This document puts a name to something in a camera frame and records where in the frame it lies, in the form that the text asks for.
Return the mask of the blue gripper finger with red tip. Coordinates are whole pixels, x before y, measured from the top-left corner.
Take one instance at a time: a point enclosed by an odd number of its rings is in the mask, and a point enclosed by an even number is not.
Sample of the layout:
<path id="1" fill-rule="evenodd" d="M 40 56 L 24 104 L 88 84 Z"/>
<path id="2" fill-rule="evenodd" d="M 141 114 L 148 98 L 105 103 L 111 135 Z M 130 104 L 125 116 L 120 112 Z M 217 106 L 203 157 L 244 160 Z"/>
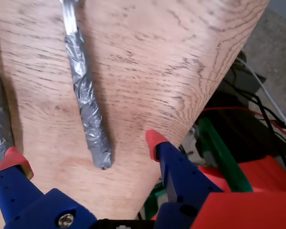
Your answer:
<path id="1" fill-rule="evenodd" d="M 160 164 L 168 202 L 161 205 L 156 229 L 206 229 L 212 227 L 211 193 L 222 190 L 206 177 L 162 134 L 145 133 L 152 160 Z"/>
<path id="2" fill-rule="evenodd" d="M 14 146 L 0 162 L 0 209 L 6 229 L 90 229 L 97 218 L 53 188 L 43 194 L 32 182 L 28 160 Z"/>

